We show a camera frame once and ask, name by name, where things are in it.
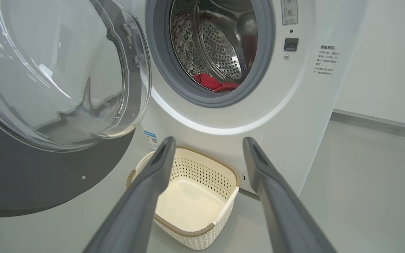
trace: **beige plastic basket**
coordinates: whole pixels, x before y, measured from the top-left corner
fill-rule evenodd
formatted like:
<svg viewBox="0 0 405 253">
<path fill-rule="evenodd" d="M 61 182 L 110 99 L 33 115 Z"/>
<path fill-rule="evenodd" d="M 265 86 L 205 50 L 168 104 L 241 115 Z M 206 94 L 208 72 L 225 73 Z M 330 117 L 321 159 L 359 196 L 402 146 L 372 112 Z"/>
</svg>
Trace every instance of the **beige plastic basket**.
<svg viewBox="0 0 405 253">
<path fill-rule="evenodd" d="M 127 178 L 142 171 L 147 154 Z M 154 222 L 185 246 L 209 247 L 223 229 L 240 187 L 238 173 L 223 162 L 187 147 L 176 149 L 170 183 L 159 196 Z"/>
</svg>

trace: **red cloth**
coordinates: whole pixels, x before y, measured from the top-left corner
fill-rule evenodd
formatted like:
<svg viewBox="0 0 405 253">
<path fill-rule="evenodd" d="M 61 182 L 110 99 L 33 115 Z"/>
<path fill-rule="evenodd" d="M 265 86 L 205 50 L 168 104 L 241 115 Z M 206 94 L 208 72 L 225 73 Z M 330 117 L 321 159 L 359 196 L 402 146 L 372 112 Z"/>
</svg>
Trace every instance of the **red cloth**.
<svg viewBox="0 0 405 253">
<path fill-rule="evenodd" d="M 217 79 L 215 79 L 215 77 L 211 77 L 209 74 L 206 73 L 195 75 L 193 79 L 202 86 L 211 89 L 214 92 L 233 91 L 238 87 L 238 84 L 236 83 L 224 82 L 221 84 L 217 81 Z"/>
</svg>

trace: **washing machine door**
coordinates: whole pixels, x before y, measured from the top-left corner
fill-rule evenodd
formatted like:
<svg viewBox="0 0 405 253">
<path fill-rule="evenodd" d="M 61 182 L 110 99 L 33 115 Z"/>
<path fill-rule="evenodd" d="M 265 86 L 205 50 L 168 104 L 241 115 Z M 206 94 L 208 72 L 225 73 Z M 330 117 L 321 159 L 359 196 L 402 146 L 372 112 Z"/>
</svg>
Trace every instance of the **washing machine door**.
<svg viewBox="0 0 405 253">
<path fill-rule="evenodd" d="M 116 0 L 0 0 L 0 216 L 59 205 L 111 171 L 145 114 L 149 66 Z M 78 184 L 79 170 L 92 179 Z"/>
</svg>

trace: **instruction label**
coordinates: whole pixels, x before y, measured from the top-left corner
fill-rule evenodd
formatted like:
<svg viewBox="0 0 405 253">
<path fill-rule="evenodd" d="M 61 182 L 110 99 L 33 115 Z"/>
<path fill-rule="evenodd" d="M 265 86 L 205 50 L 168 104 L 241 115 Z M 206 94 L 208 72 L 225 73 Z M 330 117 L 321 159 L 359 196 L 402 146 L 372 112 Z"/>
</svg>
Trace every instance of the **instruction label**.
<svg viewBox="0 0 405 253">
<path fill-rule="evenodd" d="M 291 25 L 298 23 L 298 1 L 281 0 L 282 24 Z"/>
<path fill-rule="evenodd" d="M 316 63 L 312 69 L 316 75 L 331 76 L 339 59 L 340 53 L 335 46 L 321 45 L 318 51 Z"/>
<path fill-rule="evenodd" d="M 150 133 L 148 131 L 145 131 L 145 135 L 148 138 L 148 143 L 149 143 L 149 147 L 151 148 L 151 151 L 156 151 L 156 149 L 159 147 L 159 143 L 157 143 L 156 135 L 153 133 Z"/>
</svg>

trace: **transparent door glass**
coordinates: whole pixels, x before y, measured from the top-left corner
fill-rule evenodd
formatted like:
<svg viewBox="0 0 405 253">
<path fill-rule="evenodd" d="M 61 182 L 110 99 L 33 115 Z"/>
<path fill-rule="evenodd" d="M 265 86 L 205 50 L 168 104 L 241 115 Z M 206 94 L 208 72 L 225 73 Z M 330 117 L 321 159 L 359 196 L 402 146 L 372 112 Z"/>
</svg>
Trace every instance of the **transparent door glass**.
<svg viewBox="0 0 405 253">
<path fill-rule="evenodd" d="M 0 0 L 0 127 L 41 149 L 123 136 L 148 104 L 140 24 L 117 0 Z"/>
</svg>

